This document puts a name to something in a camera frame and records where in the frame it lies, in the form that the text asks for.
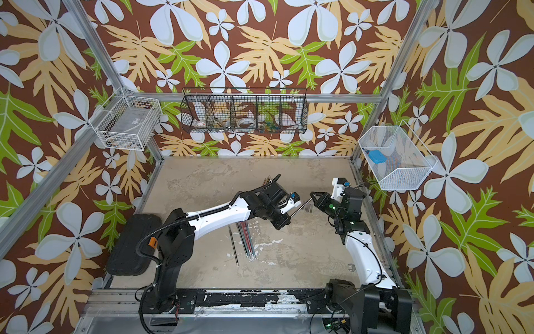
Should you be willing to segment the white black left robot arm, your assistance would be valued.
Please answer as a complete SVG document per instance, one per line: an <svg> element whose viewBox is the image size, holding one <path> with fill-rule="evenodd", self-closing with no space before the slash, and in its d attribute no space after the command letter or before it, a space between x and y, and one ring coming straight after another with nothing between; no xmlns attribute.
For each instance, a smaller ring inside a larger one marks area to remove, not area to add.
<svg viewBox="0 0 534 334"><path fill-rule="evenodd" d="M260 218L276 230L289 225L290 210L300 204L296 192L278 184L280 176L250 191L237 192L232 200L197 212L175 210L165 224L143 235L136 254L156 264L153 282L140 297L140 314L166 313L175 307L177 280L182 265L193 255L200 238L242 221Z"/></svg>

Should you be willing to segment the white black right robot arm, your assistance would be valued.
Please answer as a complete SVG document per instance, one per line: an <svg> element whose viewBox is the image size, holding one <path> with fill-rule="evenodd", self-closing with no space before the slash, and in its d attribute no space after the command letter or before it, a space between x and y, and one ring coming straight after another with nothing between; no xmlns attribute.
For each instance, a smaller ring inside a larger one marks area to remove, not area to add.
<svg viewBox="0 0 534 334"><path fill-rule="evenodd" d="M331 220L335 233L349 252L360 286L332 279L324 300L331 315L347 315L351 333L409 333L413 301L388 274L374 247L367 224L361 220L364 194L356 188L337 185L337 194L313 191L314 207Z"/></svg>

